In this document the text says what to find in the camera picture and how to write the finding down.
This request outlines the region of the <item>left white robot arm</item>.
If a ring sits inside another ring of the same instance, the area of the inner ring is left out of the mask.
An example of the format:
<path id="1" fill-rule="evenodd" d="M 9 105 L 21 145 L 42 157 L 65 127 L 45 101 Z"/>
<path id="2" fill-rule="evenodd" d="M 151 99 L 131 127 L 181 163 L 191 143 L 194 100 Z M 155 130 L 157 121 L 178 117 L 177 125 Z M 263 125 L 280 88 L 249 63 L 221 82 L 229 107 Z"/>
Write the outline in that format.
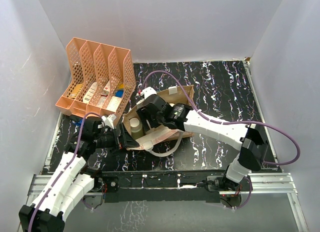
<path id="1" fill-rule="evenodd" d="M 18 215 L 23 231 L 63 231 L 67 217 L 84 195 L 102 188 L 100 171 L 86 166 L 96 149 L 139 147 L 123 124 L 114 127 L 114 118 L 88 113 L 81 119 L 48 183 L 30 205 L 21 207 Z"/>

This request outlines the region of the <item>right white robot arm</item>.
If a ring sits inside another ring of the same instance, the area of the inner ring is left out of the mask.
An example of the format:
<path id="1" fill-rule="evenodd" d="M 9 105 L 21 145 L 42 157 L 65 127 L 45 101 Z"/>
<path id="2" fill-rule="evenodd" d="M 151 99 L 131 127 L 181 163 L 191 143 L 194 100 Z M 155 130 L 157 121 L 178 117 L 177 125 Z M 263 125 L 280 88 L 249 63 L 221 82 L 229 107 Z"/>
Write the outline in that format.
<path id="1" fill-rule="evenodd" d="M 269 143 L 261 125 L 229 125 L 223 120 L 213 123 L 212 117 L 200 115 L 191 106 L 183 103 L 171 105 L 157 94 L 141 100 L 136 112 L 146 131 L 163 125 L 169 129 L 202 134 L 236 149 L 238 155 L 229 164 L 223 177 L 214 181 L 215 187 L 237 190 L 244 177 L 262 168 Z"/>

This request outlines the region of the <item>brown canvas tote bag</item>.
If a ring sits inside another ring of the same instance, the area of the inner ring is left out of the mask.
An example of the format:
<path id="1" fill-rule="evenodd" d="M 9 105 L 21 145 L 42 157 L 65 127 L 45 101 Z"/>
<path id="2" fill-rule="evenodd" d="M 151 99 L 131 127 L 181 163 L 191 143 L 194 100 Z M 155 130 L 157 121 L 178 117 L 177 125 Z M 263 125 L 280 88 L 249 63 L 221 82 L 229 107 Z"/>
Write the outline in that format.
<path id="1" fill-rule="evenodd" d="M 161 98 L 163 98 L 170 105 L 175 105 L 177 103 L 182 103 L 191 106 L 191 102 L 194 97 L 194 87 L 190 86 L 173 86 L 166 90 L 162 90 L 157 92 Z M 123 115 L 122 123 L 125 128 L 131 135 L 131 127 L 130 127 L 130 119 L 139 118 L 137 115 L 137 109 L 142 107 L 144 99 L 141 99 L 137 102 L 137 104 L 131 109 L 131 111 L 127 114 Z M 138 148 L 129 148 L 127 150 L 145 150 L 157 157 L 166 157 L 174 153 L 183 138 L 192 137 L 194 135 L 193 132 L 185 131 L 185 129 L 169 129 L 163 125 L 158 128 L 151 128 L 147 133 L 144 132 L 144 136 L 137 139 L 136 141 L 139 143 Z M 176 144 L 168 152 L 165 153 L 156 153 L 153 151 L 153 147 L 159 143 L 165 141 L 176 140 Z"/>

